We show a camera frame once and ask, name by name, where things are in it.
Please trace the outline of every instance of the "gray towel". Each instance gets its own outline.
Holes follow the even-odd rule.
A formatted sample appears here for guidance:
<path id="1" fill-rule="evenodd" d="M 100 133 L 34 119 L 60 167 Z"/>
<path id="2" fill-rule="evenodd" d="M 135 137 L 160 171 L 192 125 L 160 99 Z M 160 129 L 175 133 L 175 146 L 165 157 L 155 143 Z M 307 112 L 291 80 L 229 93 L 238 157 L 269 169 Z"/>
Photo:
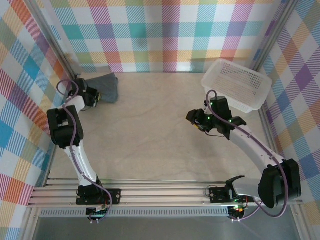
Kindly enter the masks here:
<path id="1" fill-rule="evenodd" d="M 118 78 L 114 73 L 88 79 L 86 82 L 89 87 L 98 90 L 101 100 L 113 104 L 118 100 Z"/>

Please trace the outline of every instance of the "beige floor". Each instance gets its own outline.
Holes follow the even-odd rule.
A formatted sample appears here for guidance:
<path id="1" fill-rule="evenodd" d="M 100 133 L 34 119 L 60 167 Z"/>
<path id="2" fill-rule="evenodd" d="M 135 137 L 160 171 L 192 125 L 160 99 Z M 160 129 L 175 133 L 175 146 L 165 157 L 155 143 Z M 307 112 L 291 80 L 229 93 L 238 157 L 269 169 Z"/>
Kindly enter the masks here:
<path id="1" fill-rule="evenodd" d="M 225 181 L 258 178 L 249 158 L 225 138 L 210 137 L 185 117 L 203 106 L 203 74 L 117 73 L 119 99 L 79 114 L 84 147 L 100 179 Z M 86 79 L 96 74 L 82 75 Z M 233 110 L 265 142 L 258 112 Z M 51 178 L 77 178 L 57 150 Z"/>

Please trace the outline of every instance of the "purple cable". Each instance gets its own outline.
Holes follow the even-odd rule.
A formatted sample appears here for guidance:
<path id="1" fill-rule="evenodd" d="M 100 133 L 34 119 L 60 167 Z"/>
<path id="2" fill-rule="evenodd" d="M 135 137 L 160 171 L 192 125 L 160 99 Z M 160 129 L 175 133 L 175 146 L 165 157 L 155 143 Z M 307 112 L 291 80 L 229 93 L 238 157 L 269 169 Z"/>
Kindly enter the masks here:
<path id="1" fill-rule="evenodd" d="M 220 116 L 218 116 L 211 108 L 211 105 L 209 103 L 209 94 L 210 93 L 214 93 L 215 96 L 217 97 L 217 92 L 215 90 L 210 90 L 207 92 L 206 96 L 205 96 L 205 102 L 206 102 L 206 105 L 207 107 L 209 108 L 209 110 L 211 111 L 211 113 L 217 118 L 219 119 L 221 122 L 225 123 L 225 124 L 228 124 L 238 130 L 240 130 L 241 132 L 243 132 L 244 134 L 246 134 L 249 138 L 251 138 L 255 143 L 257 143 L 268 155 L 269 157 L 276 163 L 276 165 L 278 166 L 280 172 L 281 172 L 281 175 L 282 175 L 282 178 L 283 178 L 283 182 L 284 182 L 284 203 L 283 203 L 283 207 L 281 209 L 281 211 L 278 213 L 278 214 L 271 214 L 269 213 L 267 210 L 265 210 L 261 204 L 259 204 L 258 202 L 255 201 L 255 199 L 253 198 L 254 202 L 258 205 L 258 208 L 253 211 L 252 214 L 248 215 L 247 217 L 244 217 L 242 218 L 241 220 L 245 220 L 247 219 L 248 217 L 251 217 L 254 213 L 256 213 L 258 211 L 258 209 L 260 208 L 265 214 L 267 214 L 269 217 L 272 217 L 272 218 L 280 218 L 286 211 L 287 209 L 287 205 L 288 205 L 288 198 L 289 198 L 289 186 L 288 186 L 288 180 L 287 180 L 287 177 L 286 177 L 286 174 L 285 174 L 285 171 L 283 169 L 283 167 L 281 166 L 280 162 L 273 156 L 272 152 L 270 152 L 258 139 L 256 139 L 254 136 L 252 136 L 250 133 L 248 133 L 246 130 L 242 129 L 241 127 L 227 121 L 227 120 L 224 120 L 223 118 L 221 118 Z"/>
<path id="2" fill-rule="evenodd" d="M 240 223 L 240 221 L 246 220 L 246 219 L 252 217 L 256 212 L 258 212 L 259 209 L 260 209 L 260 207 L 257 207 L 252 213 L 250 213 L 248 216 L 245 216 L 243 218 L 232 217 L 232 219 L 235 221 L 238 221 Z"/>
<path id="3" fill-rule="evenodd" d="M 107 216 L 108 213 L 110 212 L 110 209 L 111 209 L 111 207 L 112 207 L 112 196 L 111 196 L 110 192 L 109 192 L 107 189 L 105 189 L 104 187 L 100 186 L 99 184 L 96 184 L 96 183 L 95 183 L 94 181 L 92 181 L 89 177 L 87 177 L 87 176 L 81 171 L 81 169 L 80 169 L 80 167 L 79 167 L 79 165 L 78 165 L 78 163 L 77 163 L 76 156 L 75 156 L 75 153 L 74 153 L 74 150 L 73 150 L 73 145 L 74 145 L 74 141 L 75 141 L 76 134 L 77 134 L 77 123 L 76 123 L 75 117 L 74 117 L 74 116 L 71 114 L 71 112 L 66 108 L 66 104 L 67 104 L 68 102 L 70 102 L 74 97 L 77 96 L 77 94 L 78 94 L 78 92 L 79 92 L 79 86 L 78 86 L 78 85 L 76 84 L 76 82 L 73 81 L 73 80 L 67 80 L 67 79 L 61 80 L 61 81 L 59 81 L 58 84 L 56 85 L 56 90 L 57 90 L 57 92 L 60 93 L 61 95 L 64 95 L 64 94 L 59 90 L 59 85 L 60 85 L 61 83 L 63 83 L 63 82 L 72 83 L 72 84 L 74 84 L 75 87 L 76 87 L 76 91 L 75 91 L 74 95 L 71 96 L 69 99 L 67 99 L 66 102 L 65 102 L 65 104 L 62 105 L 62 108 L 63 108 L 63 109 L 65 110 L 65 112 L 70 116 L 70 118 L 71 118 L 71 120 L 72 120 L 72 123 L 73 123 L 73 134 L 72 134 L 72 138 L 71 138 L 71 142 L 70 142 L 70 153 L 71 153 L 72 161 L 73 161 L 76 169 L 78 170 L 78 172 L 82 175 L 82 177 L 83 177 L 84 179 L 86 179 L 88 182 L 90 182 L 91 184 L 93 184 L 93 185 L 96 186 L 97 188 L 100 188 L 101 190 L 105 191 L 106 194 L 107 194 L 107 195 L 109 196 L 109 198 L 110 198 L 110 207 L 109 207 L 109 210 L 105 213 L 105 215 L 104 215 L 102 218 L 100 218 L 99 221 L 101 222 L 101 221 L 103 221 L 103 220 L 106 218 L 106 216 Z"/>

